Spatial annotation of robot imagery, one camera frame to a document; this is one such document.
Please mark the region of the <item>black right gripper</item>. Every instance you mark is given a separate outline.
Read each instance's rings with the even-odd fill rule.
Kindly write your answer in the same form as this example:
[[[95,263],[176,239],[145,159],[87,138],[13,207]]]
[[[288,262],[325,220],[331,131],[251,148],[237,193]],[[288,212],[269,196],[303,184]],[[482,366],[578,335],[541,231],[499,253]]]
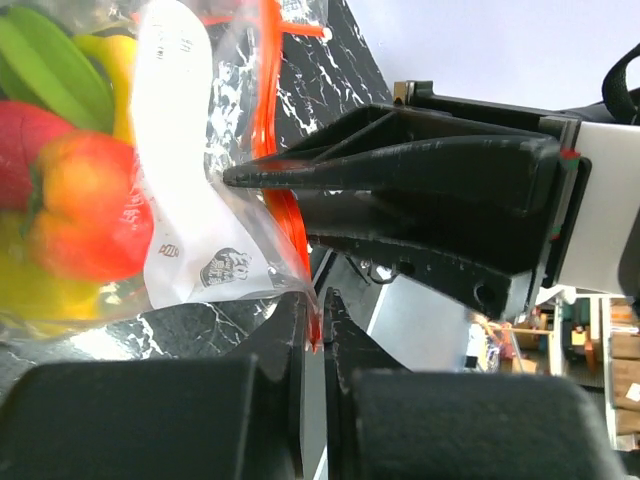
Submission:
[[[591,173],[576,150],[583,118],[442,96],[431,81],[396,82],[393,95],[422,110],[358,108],[281,153],[227,168],[224,183],[464,199],[306,192],[299,207],[313,244],[493,319],[530,312],[558,282]]]

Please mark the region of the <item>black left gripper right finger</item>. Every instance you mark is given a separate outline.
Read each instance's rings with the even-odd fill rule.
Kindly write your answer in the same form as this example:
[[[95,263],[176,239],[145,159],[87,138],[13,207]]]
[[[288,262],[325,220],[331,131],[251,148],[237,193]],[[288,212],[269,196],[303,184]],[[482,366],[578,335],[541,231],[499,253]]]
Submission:
[[[621,479],[597,407],[559,377],[412,372],[324,299],[332,479]]]

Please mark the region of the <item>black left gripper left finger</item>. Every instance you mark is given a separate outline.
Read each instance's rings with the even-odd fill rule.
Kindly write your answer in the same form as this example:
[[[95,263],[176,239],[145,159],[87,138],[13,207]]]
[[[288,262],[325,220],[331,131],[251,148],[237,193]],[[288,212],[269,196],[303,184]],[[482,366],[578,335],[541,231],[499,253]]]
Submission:
[[[299,479],[306,303],[223,356],[58,363],[1,406],[5,479]]]

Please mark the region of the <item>orange fake persimmon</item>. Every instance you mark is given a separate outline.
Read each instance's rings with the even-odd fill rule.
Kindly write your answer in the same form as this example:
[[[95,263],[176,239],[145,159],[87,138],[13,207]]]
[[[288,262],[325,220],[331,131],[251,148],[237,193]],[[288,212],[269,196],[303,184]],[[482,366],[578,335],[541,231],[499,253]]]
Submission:
[[[21,233],[34,262],[53,275],[96,283],[142,272],[154,220],[131,145],[75,130],[47,143],[30,175]]]

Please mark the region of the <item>clear orange-zip fruit bag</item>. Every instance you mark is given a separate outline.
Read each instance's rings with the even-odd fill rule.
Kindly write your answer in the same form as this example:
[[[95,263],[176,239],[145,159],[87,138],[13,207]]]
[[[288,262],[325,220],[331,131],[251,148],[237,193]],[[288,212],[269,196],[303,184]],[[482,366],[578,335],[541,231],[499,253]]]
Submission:
[[[100,286],[93,321],[1,321],[4,342],[68,336],[153,309],[303,293],[322,317],[292,192],[231,188],[224,171],[276,150],[283,38],[327,39],[324,1],[5,1],[76,35],[137,41],[129,111],[138,186],[154,220],[143,270]]]

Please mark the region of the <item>yellow fake banana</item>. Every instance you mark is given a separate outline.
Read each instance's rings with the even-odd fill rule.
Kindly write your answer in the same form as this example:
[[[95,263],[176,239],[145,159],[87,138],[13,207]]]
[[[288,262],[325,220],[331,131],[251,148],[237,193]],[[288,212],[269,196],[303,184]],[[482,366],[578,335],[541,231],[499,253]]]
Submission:
[[[86,56],[96,60],[111,82],[114,99],[114,123],[112,135],[133,145],[135,135],[129,111],[137,41],[125,35],[76,35],[76,46]]]

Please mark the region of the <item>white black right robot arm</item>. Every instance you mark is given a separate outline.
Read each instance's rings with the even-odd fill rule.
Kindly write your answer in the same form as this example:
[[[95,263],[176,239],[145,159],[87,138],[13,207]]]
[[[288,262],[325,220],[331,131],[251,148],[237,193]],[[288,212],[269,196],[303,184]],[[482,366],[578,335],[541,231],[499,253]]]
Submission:
[[[307,239],[494,319],[558,284],[639,295],[639,93],[548,111],[442,96],[429,81],[355,109],[225,184],[293,190]]]

